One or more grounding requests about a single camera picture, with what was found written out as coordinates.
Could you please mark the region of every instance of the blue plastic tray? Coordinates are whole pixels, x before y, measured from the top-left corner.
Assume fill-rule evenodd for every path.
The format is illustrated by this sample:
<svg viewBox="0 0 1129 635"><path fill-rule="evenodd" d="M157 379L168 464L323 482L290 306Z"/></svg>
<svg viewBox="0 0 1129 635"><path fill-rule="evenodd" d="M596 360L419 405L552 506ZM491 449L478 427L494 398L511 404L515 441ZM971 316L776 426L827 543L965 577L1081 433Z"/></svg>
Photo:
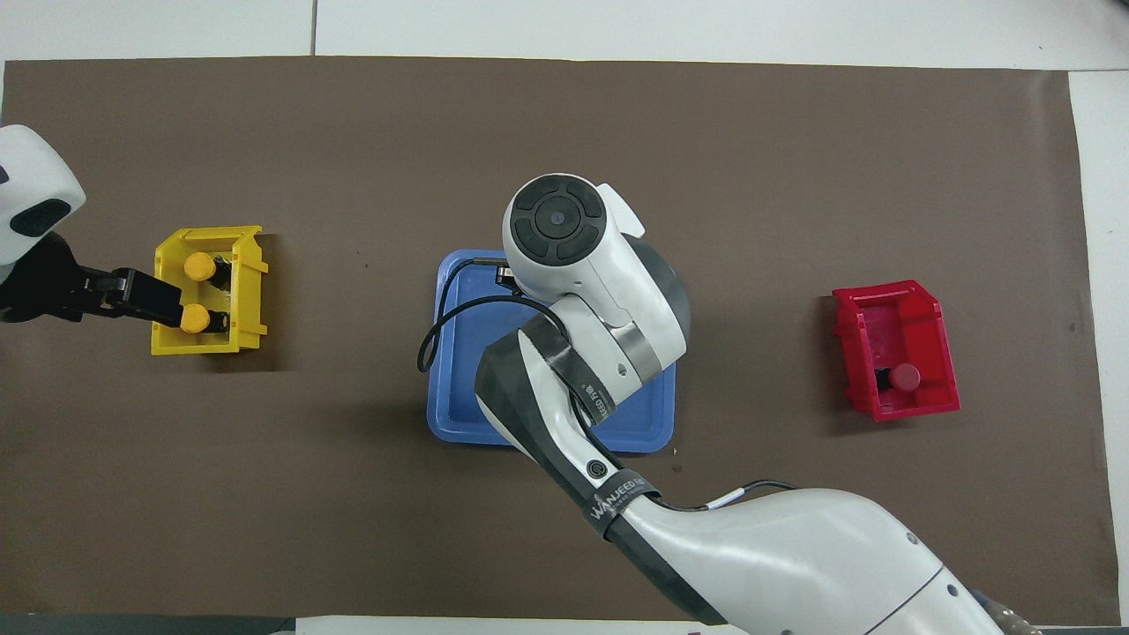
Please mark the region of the blue plastic tray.
<svg viewBox="0 0 1129 635"><path fill-rule="evenodd" d="M443 284L461 261L469 258L505 258L501 251L460 250L439 266L435 303ZM495 284L495 268L471 266L458 272L447 295L447 311L476 297L506 294ZM428 380L427 423L444 441L508 445L487 421L474 399L474 376L487 346L517 329L536 311L513 303L490 303L467 310L447 323L439 337L435 366ZM620 405L595 428L609 450L656 452L674 434L674 365Z"/></svg>

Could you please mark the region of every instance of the table surface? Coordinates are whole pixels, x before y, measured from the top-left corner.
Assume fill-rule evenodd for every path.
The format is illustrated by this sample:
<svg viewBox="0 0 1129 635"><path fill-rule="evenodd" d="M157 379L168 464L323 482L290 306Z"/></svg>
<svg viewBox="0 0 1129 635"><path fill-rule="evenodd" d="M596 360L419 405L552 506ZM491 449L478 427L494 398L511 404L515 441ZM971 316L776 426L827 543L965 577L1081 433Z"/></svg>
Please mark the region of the table surface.
<svg viewBox="0 0 1129 635"><path fill-rule="evenodd" d="M343 0L229 5L184 2L170 15L169 8L141 1L44 7L10 0L0 7L0 59L435 54L1077 71L1070 85L1105 445L1119 550L1126 553L1129 470L1120 458L1129 456L1129 337L1118 324L1126 308L1119 281L1129 272L1129 227L1120 205L1129 197L1129 185L1120 177L1129 167L1129 132L1108 113L1129 98L1129 72L1121 70L1129 68L1129 18L1117 2L957 2L943 12L926 1L877 2L851 7L849 14L835 2L711 2L689 14L669 2L651 2L651 11L586 2L566 19L596 28L581 28L583 36L564 43L505 36L515 25L551 11L548 2L495 1L480 5L481 10L406 0L370 6ZM1124 580L1124 564L1121 571ZM1129 606L1126 598L1122 591L1122 615Z"/></svg>

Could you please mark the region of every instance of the brown mat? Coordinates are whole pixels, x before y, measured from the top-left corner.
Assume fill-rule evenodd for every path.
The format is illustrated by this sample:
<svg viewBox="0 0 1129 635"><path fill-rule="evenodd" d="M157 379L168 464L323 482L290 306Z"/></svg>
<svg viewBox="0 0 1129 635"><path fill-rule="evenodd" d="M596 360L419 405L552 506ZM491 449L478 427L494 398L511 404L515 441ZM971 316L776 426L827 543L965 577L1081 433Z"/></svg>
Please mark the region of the brown mat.
<svg viewBox="0 0 1129 635"><path fill-rule="evenodd" d="M413 367L435 271L527 179L610 182L683 276L694 504L758 477L878 501L1042 624L1115 623L1062 72L453 59L15 62L7 123L89 197L80 262L262 224L264 348L0 328L0 610L677 619L535 466L452 445ZM917 278L964 408L848 409L831 289Z"/></svg>

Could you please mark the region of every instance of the yellow plastic bin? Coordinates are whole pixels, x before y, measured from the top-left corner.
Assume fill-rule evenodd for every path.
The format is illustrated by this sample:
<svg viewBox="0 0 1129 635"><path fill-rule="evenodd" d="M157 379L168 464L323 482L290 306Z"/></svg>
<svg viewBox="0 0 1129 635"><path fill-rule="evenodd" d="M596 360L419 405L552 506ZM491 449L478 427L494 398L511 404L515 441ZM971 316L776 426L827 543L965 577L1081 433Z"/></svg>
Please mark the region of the yellow plastic bin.
<svg viewBox="0 0 1129 635"><path fill-rule="evenodd" d="M154 323L154 355L238 353L259 348L260 338L266 334L260 313L262 279L270 270L263 262L262 247L255 242L255 234L262 230L259 225L186 228L177 229L160 243L154 262L156 278L180 287L183 305L202 304L211 311L228 313L230 329L226 333L193 334ZM189 278L184 261L196 252L231 263L229 292Z"/></svg>

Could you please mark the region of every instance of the red bin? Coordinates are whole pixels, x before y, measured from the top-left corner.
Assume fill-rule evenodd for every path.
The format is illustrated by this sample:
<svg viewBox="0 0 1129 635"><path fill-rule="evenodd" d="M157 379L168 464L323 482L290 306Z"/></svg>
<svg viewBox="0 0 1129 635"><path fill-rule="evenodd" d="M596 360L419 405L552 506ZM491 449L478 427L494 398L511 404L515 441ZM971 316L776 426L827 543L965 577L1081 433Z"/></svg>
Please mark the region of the red bin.
<svg viewBox="0 0 1129 635"><path fill-rule="evenodd" d="M832 293L856 410L889 421L960 409L937 298L917 280Z"/></svg>

